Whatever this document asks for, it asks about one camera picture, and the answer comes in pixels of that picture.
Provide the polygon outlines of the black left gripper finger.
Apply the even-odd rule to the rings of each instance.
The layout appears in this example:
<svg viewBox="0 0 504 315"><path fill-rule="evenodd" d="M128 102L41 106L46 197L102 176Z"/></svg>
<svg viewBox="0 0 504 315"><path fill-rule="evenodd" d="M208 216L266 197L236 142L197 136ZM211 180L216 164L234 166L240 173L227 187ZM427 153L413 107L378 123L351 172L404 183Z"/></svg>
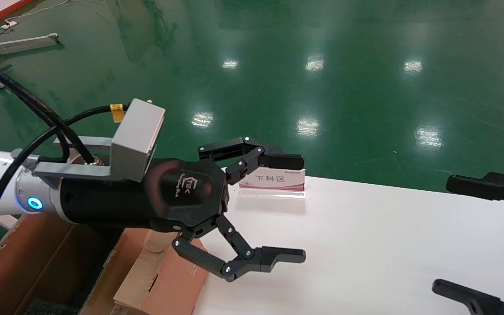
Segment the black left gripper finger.
<svg viewBox="0 0 504 315"><path fill-rule="evenodd" d="M227 184L234 185L260 167L269 169L302 170L304 156L283 152L279 146L262 145L250 137L232 138L227 141L202 145L198 148L200 160L209 159L214 163L236 159L226 167Z"/></svg>
<svg viewBox="0 0 504 315"><path fill-rule="evenodd" d="M249 272L270 273L277 263L304 263L306 260L306 251L302 249L250 247L224 215L216 218L214 227L235 251L234 259L226 262L192 245L192 240L196 238L194 232L181 233L172 242L172 247L183 259L227 282L235 281Z"/></svg>

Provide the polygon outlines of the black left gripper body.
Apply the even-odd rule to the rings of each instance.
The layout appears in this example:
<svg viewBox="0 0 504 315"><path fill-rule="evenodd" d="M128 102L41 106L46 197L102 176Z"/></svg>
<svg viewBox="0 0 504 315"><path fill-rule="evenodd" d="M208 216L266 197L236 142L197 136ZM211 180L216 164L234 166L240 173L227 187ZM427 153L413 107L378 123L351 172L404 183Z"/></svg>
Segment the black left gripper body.
<svg viewBox="0 0 504 315"><path fill-rule="evenodd" d="M226 175L207 159L153 159L141 182L64 178L59 191L72 223L162 233L208 233L228 203Z"/></svg>

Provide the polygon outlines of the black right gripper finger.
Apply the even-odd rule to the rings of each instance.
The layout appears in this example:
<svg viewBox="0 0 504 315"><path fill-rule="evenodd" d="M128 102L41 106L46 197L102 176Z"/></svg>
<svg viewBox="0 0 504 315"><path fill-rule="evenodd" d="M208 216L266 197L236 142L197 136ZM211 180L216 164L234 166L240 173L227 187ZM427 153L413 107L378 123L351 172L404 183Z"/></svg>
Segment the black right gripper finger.
<svg viewBox="0 0 504 315"><path fill-rule="evenodd" d="M504 201L504 174L487 173L483 178L451 175L447 179L446 190L478 199Z"/></svg>
<svg viewBox="0 0 504 315"><path fill-rule="evenodd" d="M444 279L436 279L432 291L437 295L462 303L471 315L504 315L504 301Z"/></svg>

